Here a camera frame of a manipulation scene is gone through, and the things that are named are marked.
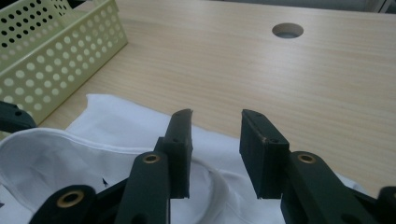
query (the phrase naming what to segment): screw hole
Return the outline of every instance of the screw hole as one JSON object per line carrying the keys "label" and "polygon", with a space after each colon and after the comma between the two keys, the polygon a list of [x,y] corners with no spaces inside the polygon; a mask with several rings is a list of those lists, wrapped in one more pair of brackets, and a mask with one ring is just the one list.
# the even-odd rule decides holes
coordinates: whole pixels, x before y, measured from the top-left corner
{"label": "screw hole", "polygon": [[82,190],[72,190],[62,195],[62,197],[58,199],[56,204],[58,205],[58,207],[68,208],[78,204],[82,201],[83,198],[84,192]]}
{"label": "screw hole", "polygon": [[160,157],[157,155],[147,155],[145,158],[143,158],[143,162],[145,163],[154,163],[160,160]]}
{"label": "screw hole", "polygon": [[313,156],[308,155],[308,154],[300,154],[298,155],[299,161],[305,162],[305,163],[315,163],[317,162],[317,159],[315,159]]}

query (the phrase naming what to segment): black plastic part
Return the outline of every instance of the black plastic part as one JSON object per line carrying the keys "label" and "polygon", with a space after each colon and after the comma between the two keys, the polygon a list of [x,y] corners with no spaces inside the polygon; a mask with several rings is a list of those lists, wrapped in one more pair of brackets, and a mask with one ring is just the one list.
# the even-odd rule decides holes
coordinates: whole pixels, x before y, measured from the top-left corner
{"label": "black plastic part", "polygon": [[127,180],[124,179],[96,195],[97,223],[114,223]]}
{"label": "black plastic part", "polygon": [[168,159],[161,151],[134,160],[117,213],[116,224],[170,222]]}
{"label": "black plastic part", "polygon": [[35,128],[35,121],[16,105],[0,101],[0,131],[15,133]]}
{"label": "black plastic part", "polygon": [[176,112],[163,138],[163,147],[154,149],[168,156],[171,199],[190,197],[191,116],[192,110],[190,109]]}
{"label": "black plastic part", "polygon": [[287,224],[306,224],[308,217],[301,205],[293,185],[287,181],[285,191],[280,201],[283,218]]}
{"label": "black plastic part", "polygon": [[92,210],[95,197],[94,189],[89,186],[75,185],[60,189],[44,202],[30,224],[95,223],[96,215]]}
{"label": "black plastic part", "polygon": [[396,187],[385,187],[379,191],[375,215],[381,223],[396,223]]}
{"label": "black plastic part", "polygon": [[309,152],[292,152],[287,175],[308,223],[377,223],[320,157]]}
{"label": "black plastic part", "polygon": [[289,142],[263,114],[242,111],[239,152],[257,197],[280,199]]}

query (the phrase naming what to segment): light wood tabletop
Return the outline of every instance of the light wood tabletop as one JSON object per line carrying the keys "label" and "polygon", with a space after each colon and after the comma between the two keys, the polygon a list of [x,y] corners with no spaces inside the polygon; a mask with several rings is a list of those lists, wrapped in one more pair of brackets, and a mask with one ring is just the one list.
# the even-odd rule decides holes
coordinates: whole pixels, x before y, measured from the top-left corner
{"label": "light wood tabletop", "polygon": [[[238,137],[243,108],[291,150],[318,154],[372,196],[396,185],[396,15],[199,0],[118,0],[129,43],[41,123],[66,128],[109,93]],[[300,25],[296,38],[273,28]],[[132,116],[125,111],[125,116]]]}

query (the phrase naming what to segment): plastic storage basket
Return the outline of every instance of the plastic storage basket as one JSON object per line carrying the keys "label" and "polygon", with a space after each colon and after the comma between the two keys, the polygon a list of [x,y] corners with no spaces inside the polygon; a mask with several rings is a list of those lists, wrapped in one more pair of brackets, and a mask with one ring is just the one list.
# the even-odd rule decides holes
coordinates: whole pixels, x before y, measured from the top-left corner
{"label": "plastic storage basket", "polygon": [[89,12],[66,0],[22,0],[1,9],[1,101],[39,123],[126,45],[115,1],[93,2]]}

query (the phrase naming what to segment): white cloth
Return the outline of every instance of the white cloth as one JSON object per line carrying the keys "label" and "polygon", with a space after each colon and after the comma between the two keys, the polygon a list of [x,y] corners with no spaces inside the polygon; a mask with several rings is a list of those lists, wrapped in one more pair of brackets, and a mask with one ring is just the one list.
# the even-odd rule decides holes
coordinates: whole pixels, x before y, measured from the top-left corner
{"label": "white cloth", "polygon": [[[33,129],[0,142],[1,223],[27,223],[58,189],[128,177],[134,158],[151,151],[170,117],[111,95],[88,95],[66,131]],[[192,127],[191,197],[171,201],[172,223],[284,223],[279,200],[257,200],[239,139]],[[349,187],[355,182],[340,176]]]}

